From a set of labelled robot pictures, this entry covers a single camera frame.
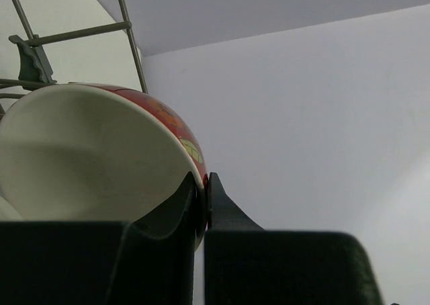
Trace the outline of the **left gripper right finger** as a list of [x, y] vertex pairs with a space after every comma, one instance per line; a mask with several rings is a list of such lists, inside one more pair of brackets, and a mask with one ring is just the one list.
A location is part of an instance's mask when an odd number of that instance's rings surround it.
[[343, 232], [264, 230], [226, 194], [207, 187], [206, 304], [383, 304], [361, 243]]

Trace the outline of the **white bowl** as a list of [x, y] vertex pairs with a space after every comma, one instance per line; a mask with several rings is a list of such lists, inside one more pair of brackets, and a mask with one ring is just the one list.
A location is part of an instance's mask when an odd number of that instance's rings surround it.
[[19, 213], [2, 197], [0, 197], [0, 221], [21, 221]]

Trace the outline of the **brown bottom bowl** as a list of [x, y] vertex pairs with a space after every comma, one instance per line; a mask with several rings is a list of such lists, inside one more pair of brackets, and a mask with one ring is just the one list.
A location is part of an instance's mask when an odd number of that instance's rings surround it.
[[113, 85], [37, 89], [1, 118], [1, 197], [21, 221], [134, 222], [184, 177], [206, 201], [202, 149], [158, 99]]

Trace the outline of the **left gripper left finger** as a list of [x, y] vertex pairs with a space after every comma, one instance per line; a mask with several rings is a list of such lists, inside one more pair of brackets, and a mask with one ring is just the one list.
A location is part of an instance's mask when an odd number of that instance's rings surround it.
[[2, 222], [2, 304], [191, 304], [196, 183], [136, 222]]

